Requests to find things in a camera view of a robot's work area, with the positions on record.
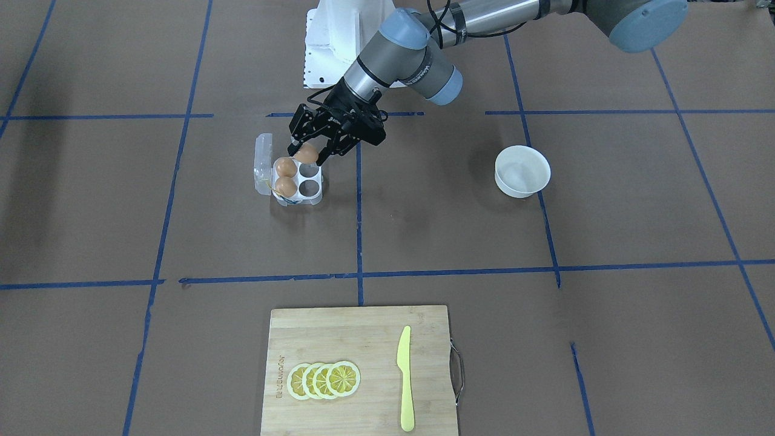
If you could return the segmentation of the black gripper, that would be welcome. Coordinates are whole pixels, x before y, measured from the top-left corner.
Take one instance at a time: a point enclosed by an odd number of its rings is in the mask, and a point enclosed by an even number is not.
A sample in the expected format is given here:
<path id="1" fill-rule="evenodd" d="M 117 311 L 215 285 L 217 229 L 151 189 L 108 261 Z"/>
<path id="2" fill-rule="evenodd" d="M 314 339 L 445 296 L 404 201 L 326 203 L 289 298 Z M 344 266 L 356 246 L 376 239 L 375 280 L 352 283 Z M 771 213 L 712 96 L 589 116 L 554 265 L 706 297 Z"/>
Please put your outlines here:
<path id="1" fill-rule="evenodd" d="M 317 136 L 326 136 L 326 146 L 318 153 L 321 167 L 332 155 L 343 156 L 360 142 L 377 146 L 386 138 L 384 122 L 387 113 L 377 108 L 382 97 L 379 88 L 366 92 L 366 100 L 352 93 L 344 82 L 316 91 L 307 102 L 318 105 L 298 106 L 289 124 L 291 143 L 288 156 L 298 154 L 303 144 Z"/>

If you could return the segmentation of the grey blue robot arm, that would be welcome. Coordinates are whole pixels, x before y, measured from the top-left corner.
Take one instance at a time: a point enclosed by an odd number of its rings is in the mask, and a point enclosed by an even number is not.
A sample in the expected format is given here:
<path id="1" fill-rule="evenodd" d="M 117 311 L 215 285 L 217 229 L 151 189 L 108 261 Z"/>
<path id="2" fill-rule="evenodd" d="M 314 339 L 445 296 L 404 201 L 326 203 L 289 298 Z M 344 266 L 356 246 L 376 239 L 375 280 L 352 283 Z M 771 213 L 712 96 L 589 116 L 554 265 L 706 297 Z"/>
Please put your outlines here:
<path id="1" fill-rule="evenodd" d="M 426 12 L 396 8 L 357 50 L 343 76 L 310 96 L 289 124 L 288 154 L 300 159 L 302 146 L 327 138 L 317 165 L 343 156 L 358 143 L 379 145 L 386 133 L 385 111 L 377 102 L 401 83 L 435 105 L 453 102 L 463 86 L 459 69 L 443 54 L 470 39 L 504 36 L 549 14 L 581 13 L 626 53 L 639 53 L 672 35 L 688 13 L 686 1 L 448 1 Z"/>

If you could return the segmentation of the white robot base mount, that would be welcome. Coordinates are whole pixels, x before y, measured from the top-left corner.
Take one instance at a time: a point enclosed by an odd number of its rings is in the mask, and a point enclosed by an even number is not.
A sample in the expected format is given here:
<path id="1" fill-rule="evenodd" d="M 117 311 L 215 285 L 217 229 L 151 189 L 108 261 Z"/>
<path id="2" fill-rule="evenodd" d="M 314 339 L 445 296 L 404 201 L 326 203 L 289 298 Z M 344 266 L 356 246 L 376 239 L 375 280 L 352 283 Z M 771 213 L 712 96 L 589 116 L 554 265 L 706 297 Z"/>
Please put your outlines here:
<path id="1" fill-rule="evenodd" d="M 310 9 L 303 87 L 335 85 L 393 11 L 392 1 L 320 1 Z"/>

